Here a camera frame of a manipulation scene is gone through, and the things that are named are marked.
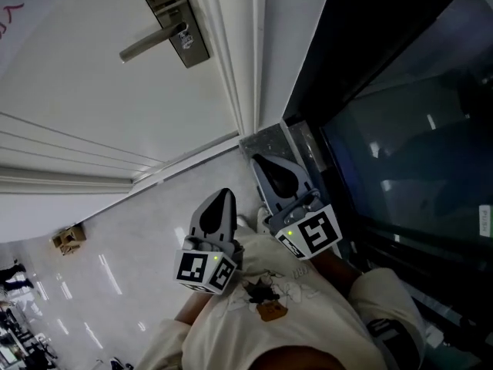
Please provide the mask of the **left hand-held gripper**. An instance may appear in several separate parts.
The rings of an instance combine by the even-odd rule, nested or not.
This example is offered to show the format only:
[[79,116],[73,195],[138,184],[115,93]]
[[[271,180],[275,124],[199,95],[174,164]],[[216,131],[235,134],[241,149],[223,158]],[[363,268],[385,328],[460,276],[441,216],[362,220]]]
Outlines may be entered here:
[[[221,233],[215,234],[221,227]],[[236,198],[223,188],[196,209],[189,234],[176,252],[173,280],[193,291],[222,294],[243,261],[236,240]]]

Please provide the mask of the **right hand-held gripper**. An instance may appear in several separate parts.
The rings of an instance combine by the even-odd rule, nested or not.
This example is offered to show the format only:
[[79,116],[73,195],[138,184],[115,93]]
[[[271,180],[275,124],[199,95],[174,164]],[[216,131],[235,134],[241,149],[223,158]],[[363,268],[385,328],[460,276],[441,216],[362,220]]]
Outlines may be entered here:
[[271,234],[297,259],[309,260],[342,234],[331,204],[324,204],[303,167],[280,156],[254,154],[250,161],[263,202],[273,215]]

